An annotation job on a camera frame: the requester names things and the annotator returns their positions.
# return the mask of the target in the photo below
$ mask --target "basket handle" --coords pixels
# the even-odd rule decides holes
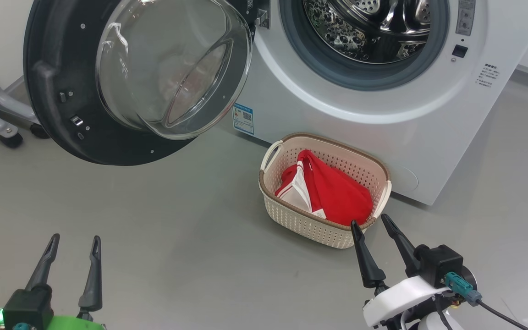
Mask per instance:
[[[272,164],[272,162],[274,161],[274,159],[276,159],[276,157],[278,156],[280,150],[281,150],[281,145],[283,144],[284,142],[282,140],[280,141],[276,141],[272,144],[272,146],[270,146],[270,148],[268,148],[268,150],[266,151],[266,154],[264,154],[264,159],[262,159],[262,164],[260,165],[260,169],[264,172],[266,172],[268,170],[268,167],[270,167],[270,164]],[[278,151],[274,154],[274,156],[272,156],[272,159],[269,159],[270,158],[270,155],[272,155],[272,153],[278,149]]]
[[[384,193],[383,198],[380,200],[378,206],[376,207],[376,210],[373,213],[373,217],[375,219],[378,219],[382,211],[384,210],[384,207],[386,206],[386,203],[388,201],[388,197],[390,197],[390,193],[392,192],[392,182],[390,180],[386,181],[386,186],[384,187]]]

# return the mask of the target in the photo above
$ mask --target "open door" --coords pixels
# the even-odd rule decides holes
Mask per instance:
[[[252,36],[226,0],[36,0],[24,78],[51,138],[103,165],[183,148],[231,108]]]

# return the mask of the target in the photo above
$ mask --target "cable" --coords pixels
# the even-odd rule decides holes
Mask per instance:
[[[520,324],[519,322],[507,317],[506,315],[504,315],[502,313],[497,312],[492,307],[490,307],[490,306],[486,305],[485,303],[483,303],[480,299],[476,300],[476,303],[478,303],[478,305],[484,307],[484,309],[486,309],[486,311],[489,311],[490,313],[492,313],[492,314],[496,315],[497,317],[505,320],[506,322],[509,322],[513,326],[516,326],[517,328],[520,328],[520,329],[523,329],[523,330],[528,330],[528,327]]]
[[[437,309],[437,314],[440,315],[441,322],[444,324],[444,326],[447,328],[447,330],[453,330],[451,328],[451,325],[449,325],[449,322],[446,319],[446,314],[444,314],[443,309],[441,308],[440,299],[442,298],[442,295],[436,294],[435,295],[435,308]]]

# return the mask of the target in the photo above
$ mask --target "black wheel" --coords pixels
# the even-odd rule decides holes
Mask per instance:
[[[0,135],[0,141],[5,144],[5,146],[7,146],[8,148],[16,149],[22,144],[23,138],[19,133],[15,134],[12,137],[5,137]]]
[[[30,126],[30,132],[32,132],[36,138],[50,138],[50,135],[46,133],[44,127],[40,124],[32,124]]]

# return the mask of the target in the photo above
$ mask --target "basket rim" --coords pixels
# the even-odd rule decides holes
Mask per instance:
[[[331,138],[327,138],[327,137],[323,137],[323,136],[319,136],[317,134],[311,134],[311,133],[293,133],[293,134],[289,134],[287,136],[285,136],[281,141],[284,143],[286,142],[287,140],[290,140],[291,138],[313,138],[315,140],[320,140],[322,142],[326,142],[326,143],[329,143],[329,144],[333,144],[335,145],[336,147],[340,147],[340,148],[344,148],[344,149],[347,149],[349,150],[350,152],[353,152],[353,153],[356,153],[360,156],[364,156],[372,161],[374,161],[375,163],[377,163],[384,171],[384,173],[386,174],[386,180],[387,181],[391,181],[390,180],[390,172],[388,171],[388,168],[382,163],[382,161],[380,161],[379,159],[377,159],[376,157],[368,154],[368,153],[365,153],[357,148],[354,148],[354,147],[350,147],[346,144],[342,144],[336,140],[333,140]],[[314,221],[317,221],[319,223],[322,223],[322,224],[326,224],[328,226],[331,226],[331,227],[334,227],[334,228],[337,228],[337,229],[340,229],[340,230],[346,230],[346,231],[350,231],[350,227],[346,226],[346,225],[341,225],[341,224],[337,224],[337,223],[334,223],[332,221],[329,221],[327,219],[323,219],[323,218],[320,218],[320,217],[317,217],[316,215],[313,215],[307,211],[304,211],[303,209],[299,209],[298,207],[295,207],[283,200],[281,200],[280,198],[276,197],[272,192],[270,192],[270,190],[268,190],[268,188],[266,188],[266,185],[264,184],[264,170],[260,170],[260,175],[259,175],[259,178],[258,178],[258,181],[260,183],[260,190],[262,190],[262,192],[267,196],[269,197],[270,199],[272,199],[273,201],[277,202],[278,204],[286,207],[287,209],[290,209],[291,211],[294,211],[296,213],[298,213],[299,215],[302,215],[304,217],[308,217],[309,219],[313,219]],[[370,216],[368,218],[368,220],[362,224],[360,226],[360,229],[365,229],[365,228],[368,228],[369,226],[372,226],[376,221],[376,218],[375,217],[372,217]]]

